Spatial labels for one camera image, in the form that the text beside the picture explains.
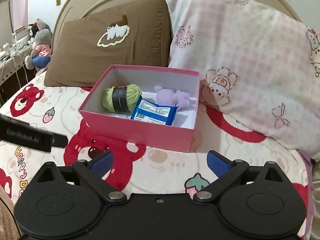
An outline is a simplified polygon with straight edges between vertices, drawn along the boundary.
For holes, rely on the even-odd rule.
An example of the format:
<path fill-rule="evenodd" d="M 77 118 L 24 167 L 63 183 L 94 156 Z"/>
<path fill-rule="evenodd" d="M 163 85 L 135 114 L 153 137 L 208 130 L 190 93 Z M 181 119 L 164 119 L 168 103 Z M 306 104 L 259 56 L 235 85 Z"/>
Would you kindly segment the cluttered bedside table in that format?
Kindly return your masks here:
<path fill-rule="evenodd" d="M 24 61 L 32 51 L 29 27 L 21 26 L 11 35 L 12 42 L 6 43 L 1 52 L 1 105 L 34 77 Z"/>

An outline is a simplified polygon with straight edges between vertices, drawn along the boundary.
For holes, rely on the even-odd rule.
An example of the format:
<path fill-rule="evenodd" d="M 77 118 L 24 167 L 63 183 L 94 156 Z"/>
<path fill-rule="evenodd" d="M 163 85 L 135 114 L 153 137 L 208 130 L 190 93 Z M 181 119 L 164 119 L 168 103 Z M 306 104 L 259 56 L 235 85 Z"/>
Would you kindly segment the pink cardboard box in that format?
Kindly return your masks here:
<path fill-rule="evenodd" d="M 190 106 L 178 111 L 171 126 L 130 119 L 129 114 L 108 113 L 103 91 L 112 86 L 136 84 L 145 100 L 156 100 L 155 86 L 189 93 Z M 171 151 L 189 152 L 199 106 L 200 74 L 197 71 L 153 66 L 111 65 L 79 108 L 93 133 Z"/>

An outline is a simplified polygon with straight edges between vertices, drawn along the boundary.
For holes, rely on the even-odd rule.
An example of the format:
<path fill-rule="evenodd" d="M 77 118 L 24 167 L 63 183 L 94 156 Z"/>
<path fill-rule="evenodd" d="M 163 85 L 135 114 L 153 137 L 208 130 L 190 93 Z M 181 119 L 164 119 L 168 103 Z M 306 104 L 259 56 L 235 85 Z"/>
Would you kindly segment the white cabinet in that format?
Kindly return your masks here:
<path fill-rule="evenodd" d="M 4 1 L 0 5 L 0 46 L 11 42 L 12 26 L 10 16 L 10 3 Z"/>

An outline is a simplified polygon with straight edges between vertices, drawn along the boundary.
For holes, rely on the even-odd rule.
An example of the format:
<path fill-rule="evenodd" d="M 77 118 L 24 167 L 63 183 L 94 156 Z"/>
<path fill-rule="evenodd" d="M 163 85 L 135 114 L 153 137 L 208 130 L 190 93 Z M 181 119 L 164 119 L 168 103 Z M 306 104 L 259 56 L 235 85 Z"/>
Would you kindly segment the pink checkered pillow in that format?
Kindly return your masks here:
<path fill-rule="evenodd" d="M 319 35 L 254 0 L 165 0 L 169 66 L 198 71 L 200 101 L 319 159 Z"/>

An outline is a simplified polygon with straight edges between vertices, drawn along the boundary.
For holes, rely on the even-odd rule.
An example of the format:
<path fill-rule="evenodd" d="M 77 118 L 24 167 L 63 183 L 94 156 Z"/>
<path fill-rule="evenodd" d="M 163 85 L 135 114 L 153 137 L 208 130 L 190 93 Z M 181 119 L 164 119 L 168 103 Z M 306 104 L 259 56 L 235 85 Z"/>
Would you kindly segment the blue tissue packet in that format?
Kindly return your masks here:
<path fill-rule="evenodd" d="M 151 124 L 171 126 L 175 120 L 178 107 L 162 106 L 139 97 L 131 114 L 131 120 Z"/>

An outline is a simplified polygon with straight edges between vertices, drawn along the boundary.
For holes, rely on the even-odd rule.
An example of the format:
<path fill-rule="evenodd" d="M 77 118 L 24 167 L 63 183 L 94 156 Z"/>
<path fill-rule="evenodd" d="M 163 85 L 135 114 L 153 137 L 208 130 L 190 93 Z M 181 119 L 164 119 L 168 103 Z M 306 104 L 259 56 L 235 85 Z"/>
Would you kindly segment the bear print fleece blanket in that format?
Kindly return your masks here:
<path fill-rule="evenodd" d="M 187 153 L 103 138 L 89 129 L 79 113 L 89 89 L 46 87 L 43 81 L 44 75 L 32 79 L 1 107 L 1 113 L 64 134 L 69 143 L 64 149 L 44 153 L 1 142 L 1 186 L 12 202 L 18 201 L 43 163 L 53 161 L 68 166 L 78 159 L 91 160 L 108 150 L 112 155 L 107 159 L 103 179 L 125 194 L 193 195 L 216 179 L 207 155 L 215 150 L 228 159 L 243 159 L 251 165 L 275 161 L 306 205 L 307 217 L 298 235 L 310 238 L 314 213 L 312 167 L 304 154 L 288 150 L 205 105 L 199 106 L 193 142 Z"/>

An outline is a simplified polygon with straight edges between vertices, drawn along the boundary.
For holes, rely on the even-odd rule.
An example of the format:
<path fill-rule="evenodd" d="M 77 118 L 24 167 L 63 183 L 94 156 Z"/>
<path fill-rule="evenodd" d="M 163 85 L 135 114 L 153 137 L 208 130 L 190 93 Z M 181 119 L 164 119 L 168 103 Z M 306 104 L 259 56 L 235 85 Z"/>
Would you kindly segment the brown embroidered pillow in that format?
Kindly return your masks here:
<path fill-rule="evenodd" d="M 93 87 L 113 64 L 168 66 L 165 0 L 136 0 L 66 22 L 44 78 L 47 87 Z"/>

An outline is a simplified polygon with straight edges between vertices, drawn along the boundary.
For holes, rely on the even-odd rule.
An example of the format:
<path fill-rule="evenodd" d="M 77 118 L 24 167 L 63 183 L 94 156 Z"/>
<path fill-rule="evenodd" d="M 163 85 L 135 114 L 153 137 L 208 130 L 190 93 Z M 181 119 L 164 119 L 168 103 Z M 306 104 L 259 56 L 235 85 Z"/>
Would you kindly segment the green yarn ball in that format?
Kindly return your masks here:
<path fill-rule="evenodd" d="M 103 91 L 102 105 L 110 113 L 132 112 L 140 96 L 142 91 L 136 84 L 110 87 Z"/>

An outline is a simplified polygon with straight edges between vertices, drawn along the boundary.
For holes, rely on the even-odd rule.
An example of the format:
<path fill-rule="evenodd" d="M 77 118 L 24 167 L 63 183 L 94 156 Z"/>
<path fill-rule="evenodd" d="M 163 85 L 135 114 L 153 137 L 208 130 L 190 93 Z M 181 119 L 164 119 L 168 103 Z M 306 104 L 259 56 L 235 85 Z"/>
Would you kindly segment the beige fleece sleeve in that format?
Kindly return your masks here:
<path fill-rule="evenodd" d="M 21 234 L 13 215 L 14 204 L 2 187 L 0 195 L 0 240 L 19 239 Z"/>

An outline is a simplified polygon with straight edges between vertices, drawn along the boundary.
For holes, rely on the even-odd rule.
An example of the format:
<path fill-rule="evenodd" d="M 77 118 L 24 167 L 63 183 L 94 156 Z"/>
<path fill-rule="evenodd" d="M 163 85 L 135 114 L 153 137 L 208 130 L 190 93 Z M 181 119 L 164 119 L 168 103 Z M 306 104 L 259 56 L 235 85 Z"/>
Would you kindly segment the purple plush toy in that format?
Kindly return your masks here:
<path fill-rule="evenodd" d="M 161 86 L 155 86 L 156 103 L 163 106 L 178 107 L 185 109 L 190 106 L 189 94 L 180 90 L 164 89 Z"/>

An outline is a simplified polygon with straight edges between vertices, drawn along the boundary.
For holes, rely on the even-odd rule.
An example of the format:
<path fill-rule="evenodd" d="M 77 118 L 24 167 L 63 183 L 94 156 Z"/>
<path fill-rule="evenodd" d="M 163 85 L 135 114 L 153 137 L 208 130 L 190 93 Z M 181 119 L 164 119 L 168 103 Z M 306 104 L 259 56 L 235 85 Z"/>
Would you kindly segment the grey plush doll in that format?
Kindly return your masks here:
<path fill-rule="evenodd" d="M 33 35 L 31 54 L 25 57 L 25 66 L 28 70 L 40 69 L 47 67 L 52 55 L 52 32 L 42 19 L 38 18 L 33 24 L 38 31 Z"/>

